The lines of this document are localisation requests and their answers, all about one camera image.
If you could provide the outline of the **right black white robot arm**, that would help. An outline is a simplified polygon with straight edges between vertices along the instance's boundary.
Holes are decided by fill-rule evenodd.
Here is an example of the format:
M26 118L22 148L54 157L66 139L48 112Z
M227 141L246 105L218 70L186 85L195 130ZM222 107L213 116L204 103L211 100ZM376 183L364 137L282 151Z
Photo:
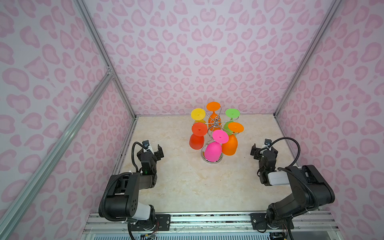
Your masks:
M274 147L252 146L251 156L259 162L257 175L262 185L287 185L292 191L284 199L271 203L265 214L250 214L254 230L260 233L286 230L290 233L295 217L335 201L333 189L315 166L277 168L278 151Z

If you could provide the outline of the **green wine glass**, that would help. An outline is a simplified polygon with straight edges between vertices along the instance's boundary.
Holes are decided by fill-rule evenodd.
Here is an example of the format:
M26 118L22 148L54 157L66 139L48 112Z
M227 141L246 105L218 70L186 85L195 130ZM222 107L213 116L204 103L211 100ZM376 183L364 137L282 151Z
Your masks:
M230 120L225 123L223 130L230 136L233 132L229 129L229 124L240 117L240 111L237 109L227 109L225 114Z

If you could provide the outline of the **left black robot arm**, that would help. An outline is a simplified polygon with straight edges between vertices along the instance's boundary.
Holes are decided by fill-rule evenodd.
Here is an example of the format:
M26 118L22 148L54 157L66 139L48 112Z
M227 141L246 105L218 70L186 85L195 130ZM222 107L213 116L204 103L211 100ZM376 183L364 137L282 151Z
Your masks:
M112 175L99 205L99 216L110 222L127 222L144 230L158 227L152 205L139 202L139 191L152 189L157 183L157 163L164 157L161 146L153 151L149 141L135 142L142 149L137 153L142 167L137 172Z

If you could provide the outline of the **pink wine glass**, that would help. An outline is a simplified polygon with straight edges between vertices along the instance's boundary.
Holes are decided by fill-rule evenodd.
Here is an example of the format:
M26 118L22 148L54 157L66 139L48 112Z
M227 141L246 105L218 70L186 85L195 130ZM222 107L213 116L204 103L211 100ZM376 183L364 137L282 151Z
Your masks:
M210 163L214 163L219 160L222 155L222 145L229 141L229 136L223 130L216 130L212 133L212 139L213 141L204 151L204 157Z

